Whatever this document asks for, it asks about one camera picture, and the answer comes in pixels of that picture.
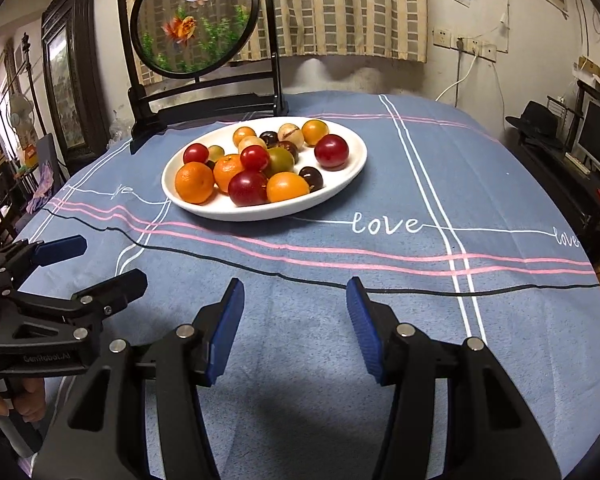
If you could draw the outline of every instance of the human hand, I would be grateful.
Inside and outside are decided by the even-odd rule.
[[[25,422],[37,422],[45,416],[45,380],[23,379],[24,391],[13,399],[13,407],[17,410]],[[9,409],[6,402],[0,396],[0,415],[8,416]]]

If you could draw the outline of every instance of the electrical socket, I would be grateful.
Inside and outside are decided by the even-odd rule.
[[[451,48],[451,31],[446,28],[433,29],[433,44],[435,46],[444,46]]]
[[[482,53],[480,54],[483,58],[488,59],[489,61],[496,62],[496,55],[498,52],[498,47],[491,43],[484,43],[482,45]]]
[[[480,56],[480,51],[482,49],[482,43],[480,41],[471,38],[465,38],[462,34],[458,34],[456,41],[454,42],[454,48],[457,48],[456,44],[458,43],[459,39],[462,39],[462,42],[464,43],[462,46],[463,52],[472,54],[474,56]]]

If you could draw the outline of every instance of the keyboard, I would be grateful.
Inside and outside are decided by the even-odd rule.
[[[577,158],[575,158],[573,155],[571,155],[571,153],[565,153],[564,158],[566,158],[567,160],[570,160],[571,163],[585,175],[588,175],[589,173],[591,173],[591,170],[589,168],[587,168],[584,164],[582,164]]]

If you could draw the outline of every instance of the white plate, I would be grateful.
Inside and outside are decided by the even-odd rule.
[[[285,123],[297,124],[302,128],[302,125],[308,120],[309,118],[307,117],[267,117],[230,124],[197,139],[191,139],[181,150],[171,157],[171,160],[164,167],[164,171],[162,172],[162,190],[174,204],[187,211],[191,211],[204,218],[229,222],[248,222],[278,218],[280,216],[292,215],[318,205],[347,187],[349,182],[360,173],[366,162],[366,146],[363,140],[348,128],[329,121],[324,122],[329,125],[330,133],[341,136],[349,145],[349,159],[346,166],[337,171],[323,169],[315,160],[314,149],[307,146],[300,151],[299,160],[294,166],[296,173],[305,166],[318,168],[324,179],[324,187],[319,191],[314,191],[308,195],[299,196],[291,200],[285,200],[284,202],[238,207],[231,202],[231,199],[227,195],[220,192],[217,192],[215,197],[211,201],[206,202],[205,205],[190,204],[184,202],[179,197],[174,186],[176,173],[183,166],[182,154],[192,142],[199,142],[207,147],[217,144],[218,146],[222,146],[224,152],[229,155],[238,152],[238,149],[234,146],[232,137],[234,131],[240,126],[250,126],[259,136],[262,132],[269,130],[276,132]]]

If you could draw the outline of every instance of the blue tablecloth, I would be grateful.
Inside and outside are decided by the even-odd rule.
[[[22,233],[30,240],[88,240],[84,256],[37,270],[24,289],[67,298],[137,267],[148,276],[148,290],[106,321],[106,332],[138,344],[191,321],[239,277],[246,306],[226,372],[200,391],[222,478],[368,479],[393,389],[366,373],[344,291],[260,270],[461,292],[592,285],[596,275],[544,190],[463,112],[416,97],[343,92],[288,102],[290,114],[341,123],[365,141],[366,167],[343,192],[292,218],[208,221],[166,200],[160,176],[174,152],[220,124],[169,130],[133,156],[120,144],[70,179],[50,202],[56,216],[42,211]],[[107,230],[113,227],[151,248]],[[599,288],[373,298],[432,338],[484,338],[529,403],[563,474],[598,436]],[[63,381],[56,397],[58,383],[48,381],[53,406],[64,404],[71,382]],[[443,389],[438,393],[442,405]],[[445,438],[445,410],[436,413],[432,474],[442,468]],[[147,424],[152,470],[160,475],[151,410]]]

